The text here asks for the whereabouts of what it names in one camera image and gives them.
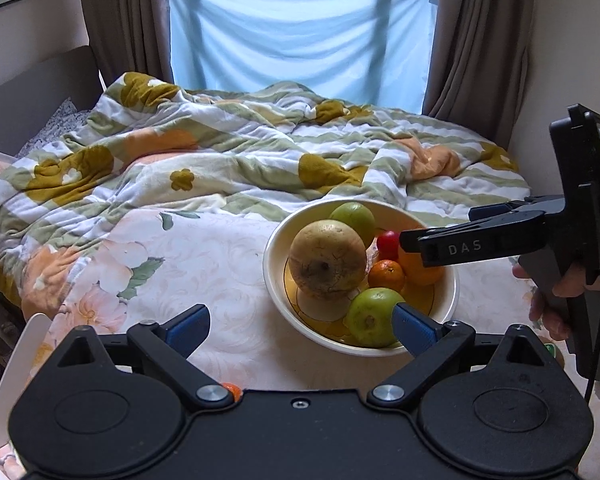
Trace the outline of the green apple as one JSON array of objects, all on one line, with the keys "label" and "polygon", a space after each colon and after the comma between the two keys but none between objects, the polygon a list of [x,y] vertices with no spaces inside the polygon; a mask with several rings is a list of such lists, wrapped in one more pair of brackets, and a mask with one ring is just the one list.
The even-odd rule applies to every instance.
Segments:
[{"label": "green apple", "polygon": [[329,215],[330,220],[340,221],[358,233],[365,247],[370,247],[376,233],[376,219],[373,213],[363,204],[347,202]]},{"label": "green apple", "polygon": [[385,348],[396,343],[392,312],[404,298],[387,287],[371,287],[360,292],[350,303],[344,325],[352,337],[366,348]]}]

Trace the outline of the large orange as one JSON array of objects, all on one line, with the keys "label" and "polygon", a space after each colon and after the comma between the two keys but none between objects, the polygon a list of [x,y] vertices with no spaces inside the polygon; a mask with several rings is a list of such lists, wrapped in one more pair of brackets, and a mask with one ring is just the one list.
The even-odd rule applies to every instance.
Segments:
[{"label": "large orange", "polygon": [[443,266],[424,266],[418,238],[421,229],[404,230],[399,235],[399,263],[407,281],[418,286],[437,283],[444,274]]}]

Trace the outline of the small mandarin orange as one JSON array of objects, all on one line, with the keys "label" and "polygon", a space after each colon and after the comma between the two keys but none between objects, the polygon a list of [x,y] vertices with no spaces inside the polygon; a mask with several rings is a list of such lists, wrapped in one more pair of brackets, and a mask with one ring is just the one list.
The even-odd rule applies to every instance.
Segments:
[{"label": "small mandarin orange", "polygon": [[235,402],[242,398],[242,389],[231,382],[222,382],[222,386],[233,396]]}]

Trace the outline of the floral cream tablecloth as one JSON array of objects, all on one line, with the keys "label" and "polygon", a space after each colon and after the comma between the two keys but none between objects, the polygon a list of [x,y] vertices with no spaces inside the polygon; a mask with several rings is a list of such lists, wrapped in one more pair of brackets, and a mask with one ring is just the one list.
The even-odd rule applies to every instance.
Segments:
[{"label": "floral cream tablecloth", "polygon": [[72,277],[33,365],[40,367],[73,326],[123,333],[143,320],[164,322],[193,304],[209,308],[211,330],[190,359],[240,388],[368,390],[410,362],[407,354],[348,356],[292,328],[268,296],[262,273],[275,228],[258,216],[127,214]]}]

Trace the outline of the small mandarin in bowl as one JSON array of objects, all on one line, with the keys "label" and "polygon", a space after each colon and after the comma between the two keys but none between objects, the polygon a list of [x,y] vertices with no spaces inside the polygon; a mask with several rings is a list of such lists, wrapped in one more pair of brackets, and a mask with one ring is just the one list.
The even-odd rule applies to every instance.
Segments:
[{"label": "small mandarin in bowl", "polygon": [[389,259],[379,260],[370,268],[367,283],[370,288],[383,287],[402,292],[405,274],[400,263]]}]

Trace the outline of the cream oval fruit bowl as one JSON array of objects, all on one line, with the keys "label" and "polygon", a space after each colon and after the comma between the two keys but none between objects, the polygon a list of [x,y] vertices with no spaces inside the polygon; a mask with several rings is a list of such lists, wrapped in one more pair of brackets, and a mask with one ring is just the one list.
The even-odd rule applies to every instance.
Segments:
[{"label": "cream oval fruit bowl", "polygon": [[427,269],[400,249],[398,236],[422,222],[374,200],[306,206],[271,235],[263,257],[265,286],[299,333],[350,356],[397,356],[391,308],[400,301],[444,323],[452,318],[458,278]]}]

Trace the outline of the large brown pear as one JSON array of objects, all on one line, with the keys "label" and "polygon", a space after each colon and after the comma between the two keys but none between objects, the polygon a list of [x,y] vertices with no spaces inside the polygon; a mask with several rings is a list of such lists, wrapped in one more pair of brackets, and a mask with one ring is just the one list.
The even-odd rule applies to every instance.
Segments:
[{"label": "large brown pear", "polygon": [[344,297],[366,275],[362,238],[336,220],[318,220],[302,228],[291,242],[287,260],[298,289],[315,299]]}]

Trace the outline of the green apple in bowl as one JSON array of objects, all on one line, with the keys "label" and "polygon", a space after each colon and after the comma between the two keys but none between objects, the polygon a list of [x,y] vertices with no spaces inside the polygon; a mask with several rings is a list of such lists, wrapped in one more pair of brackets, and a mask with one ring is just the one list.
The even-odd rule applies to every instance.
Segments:
[{"label": "green apple in bowl", "polygon": [[340,221],[358,233],[365,247],[370,247],[376,233],[376,219],[373,213],[363,204],[347,202],[329,215],[330,220]]}]

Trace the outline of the right brown curtain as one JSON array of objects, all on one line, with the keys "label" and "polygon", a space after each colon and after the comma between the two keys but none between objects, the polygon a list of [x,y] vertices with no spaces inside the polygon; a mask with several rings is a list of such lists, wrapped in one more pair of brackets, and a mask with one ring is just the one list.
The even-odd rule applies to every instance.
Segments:
[{"label": "right brown curtain", "polygon": [[422,112],[509,144],[528,68],[534,0],[439,0]]}]

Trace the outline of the brown curtain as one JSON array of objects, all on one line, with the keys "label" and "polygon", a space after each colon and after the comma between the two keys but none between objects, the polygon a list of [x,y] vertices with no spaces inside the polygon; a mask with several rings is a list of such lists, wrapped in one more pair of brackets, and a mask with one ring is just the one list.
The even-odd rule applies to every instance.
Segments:
[{"label": "brown curtain", "polygon": [[439,0],[422,112],[509,144],[528,68],[534,0]]},{"label": "brown curtain", "polygon": [[106,84],[126,72],[173,80],[169,0],[81,0],[97,67]]}]

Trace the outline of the green striped floral duvet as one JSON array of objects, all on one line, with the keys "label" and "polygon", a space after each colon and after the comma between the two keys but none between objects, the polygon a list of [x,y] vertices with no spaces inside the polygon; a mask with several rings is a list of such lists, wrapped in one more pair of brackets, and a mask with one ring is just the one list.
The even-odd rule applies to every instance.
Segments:
[{"label": "green striped floral duvet", "polygon": [[0,293],[26,312],[56,312],[139,209],[169,229],[178,212],[279,221],[316,200],[366,198],[448,226],[528,193],[506,151],[450,122],[289,81],[195,91],[129,72],[82,125],[0,173]]}]

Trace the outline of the patterned grey pillow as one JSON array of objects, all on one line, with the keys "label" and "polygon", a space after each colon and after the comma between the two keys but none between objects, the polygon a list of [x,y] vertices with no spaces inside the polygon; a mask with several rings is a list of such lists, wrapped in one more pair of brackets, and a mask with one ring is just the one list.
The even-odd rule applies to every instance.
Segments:
[{"label": "patterned grey pillow", "polygon": [[40,150],[46,144],[58,140],[63,134],[79,130],[86,124],[90,115],[90,110],[78,110],[72,99],[65,99],[50,116],[45,126],[20,148],[16,157],[23,158],[32,151]]}]

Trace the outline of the grey headboard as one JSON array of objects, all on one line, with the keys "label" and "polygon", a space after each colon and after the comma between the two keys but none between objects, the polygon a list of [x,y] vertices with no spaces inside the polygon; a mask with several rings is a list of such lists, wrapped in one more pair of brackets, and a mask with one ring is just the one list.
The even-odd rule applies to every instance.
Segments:
[{"label": "grey headboard", "polygon": [[16,154],[59,105],[90,110],[102,95],[92,49],[78,47],[38,63],[0,86],[0,152]]}]

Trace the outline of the light blue window cloth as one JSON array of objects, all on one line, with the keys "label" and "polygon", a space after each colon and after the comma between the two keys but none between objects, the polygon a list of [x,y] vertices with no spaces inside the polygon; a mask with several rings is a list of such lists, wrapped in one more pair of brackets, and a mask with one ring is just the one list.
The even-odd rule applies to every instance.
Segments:
[{"label": "light blue window cloth", "polygon": [[277,81],[418,113],[438,0],[170,0],[174,80],[249,92]]}]

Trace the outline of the left brown curtain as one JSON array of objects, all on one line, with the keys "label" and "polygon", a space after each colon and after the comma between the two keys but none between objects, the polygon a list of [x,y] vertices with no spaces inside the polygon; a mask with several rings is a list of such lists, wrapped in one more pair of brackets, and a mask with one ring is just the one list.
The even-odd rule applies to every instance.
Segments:
[{"label": "left brown curtain", "polygon": [[169,0],[81,0],[97,67],[106,84],[126,72],[173,80]]}]

